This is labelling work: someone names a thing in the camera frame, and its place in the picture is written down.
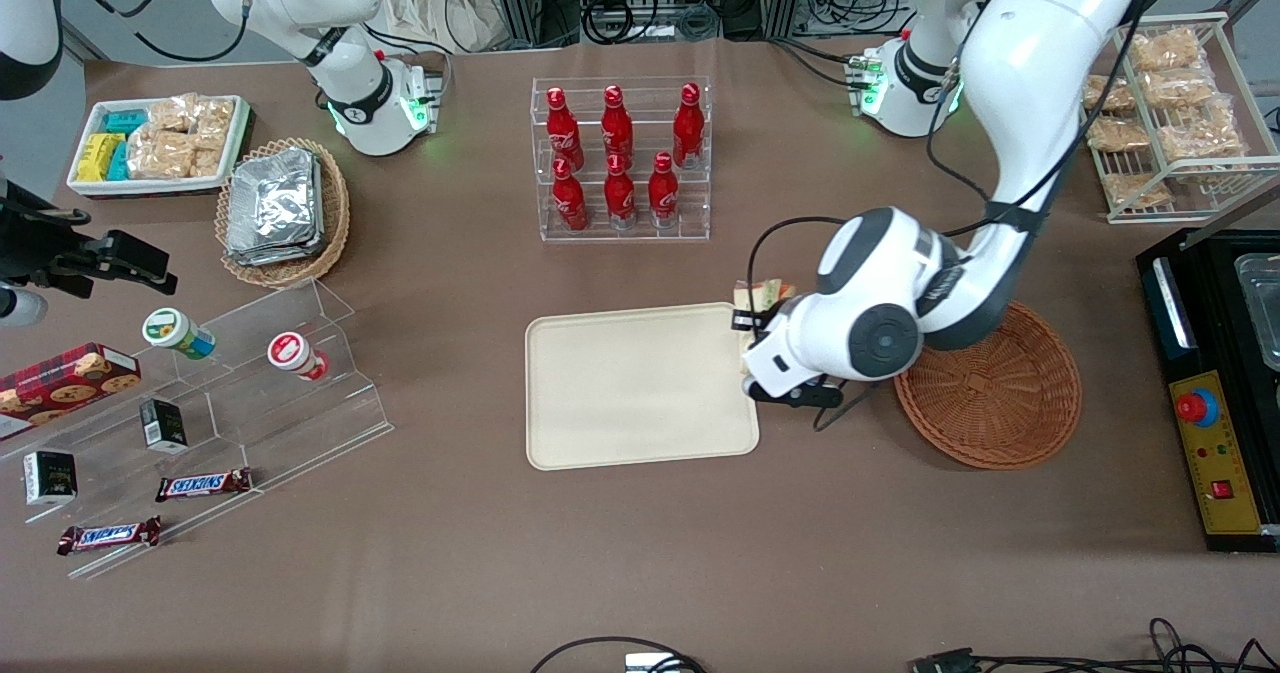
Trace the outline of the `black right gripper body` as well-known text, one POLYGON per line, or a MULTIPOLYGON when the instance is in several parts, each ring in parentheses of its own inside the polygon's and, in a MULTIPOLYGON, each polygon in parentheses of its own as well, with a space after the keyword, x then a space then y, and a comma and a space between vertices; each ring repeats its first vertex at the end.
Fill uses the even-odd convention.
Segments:
POLYGON ((4 186, 1 203, 1 281, 90 299, 102 244, 78 230, 87 214, 61 211, 17 184, 4 186))

